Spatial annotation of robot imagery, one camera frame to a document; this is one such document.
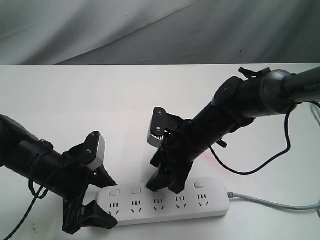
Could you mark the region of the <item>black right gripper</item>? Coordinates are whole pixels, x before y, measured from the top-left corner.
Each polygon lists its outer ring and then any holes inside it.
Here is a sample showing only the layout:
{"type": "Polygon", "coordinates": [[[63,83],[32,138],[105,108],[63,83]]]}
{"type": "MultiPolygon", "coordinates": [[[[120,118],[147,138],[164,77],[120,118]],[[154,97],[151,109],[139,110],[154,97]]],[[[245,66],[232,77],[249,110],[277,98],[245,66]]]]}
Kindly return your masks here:
{"type": "Polygon", "coordinates": [[[193,161],[199,155],[193,142],[196,138],[191,137],[193,126],[190,119],[167,114],[163,142],[150,161],[157,170],[148,180],[147,189],[157,192],[168,187],[175,194],[185,189],[193,161]]]}

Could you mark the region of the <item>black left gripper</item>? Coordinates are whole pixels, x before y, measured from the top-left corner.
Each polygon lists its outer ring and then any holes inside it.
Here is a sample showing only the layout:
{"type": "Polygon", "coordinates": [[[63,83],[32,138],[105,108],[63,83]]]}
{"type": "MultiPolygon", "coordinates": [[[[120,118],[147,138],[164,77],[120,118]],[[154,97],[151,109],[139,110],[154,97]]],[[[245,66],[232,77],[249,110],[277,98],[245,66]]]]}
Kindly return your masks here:
{"type": "Polygon", "coordinates": [[[89,156],[87,149],[81,143],[63,153],[67,162],[63,170],[66,180],[63,183],[65,193],[62,231],[70,235],[84,227],[112,229],[118,224],[116,218],[105,212],[95,200],[84,205],[89,184],[98,188],[117,186],[103,164],[94,171],[88,169],[84,164],[89,156]]]}

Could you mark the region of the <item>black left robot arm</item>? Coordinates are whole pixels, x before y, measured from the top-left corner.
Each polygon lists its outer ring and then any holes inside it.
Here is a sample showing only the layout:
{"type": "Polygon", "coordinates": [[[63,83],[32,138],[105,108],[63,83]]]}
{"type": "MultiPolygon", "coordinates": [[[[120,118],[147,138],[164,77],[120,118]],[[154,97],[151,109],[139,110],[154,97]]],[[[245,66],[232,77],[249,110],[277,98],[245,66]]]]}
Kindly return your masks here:
{"type": "Polygon", "coordinates": [[[112,229],[118,221],[96,200],[84,204],[90,185],[116,186],[103,163],[106,142],[99,131],[60,154],[12,118],[0,116],[0,165],[27,178],[33,199],[52,192],[63,199],[62,231],[75,234],[83,227],[112,229]]]}

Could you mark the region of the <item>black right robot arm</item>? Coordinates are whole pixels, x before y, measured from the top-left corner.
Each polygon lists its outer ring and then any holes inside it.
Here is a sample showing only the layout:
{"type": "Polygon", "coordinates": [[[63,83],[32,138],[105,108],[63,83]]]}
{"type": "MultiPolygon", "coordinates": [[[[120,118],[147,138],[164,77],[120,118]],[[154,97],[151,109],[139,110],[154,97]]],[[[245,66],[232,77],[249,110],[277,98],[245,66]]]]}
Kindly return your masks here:
{"type": "Polygon", "coordinates": [[[157,170],[146,184],[149,190],[167,188],[179,194],[185,189],[196,158],[214,144],[227,147],[225,135],[249,126],[259,117],[289,118],[302,103],[319,105],[319,68],[298,74],[270,68],[257,72],[240,68],[239,72],[243,78],[232,76],[226,80],[193,119],[154,108],[147,142],[157,149],[150,161],[157,170]]]}

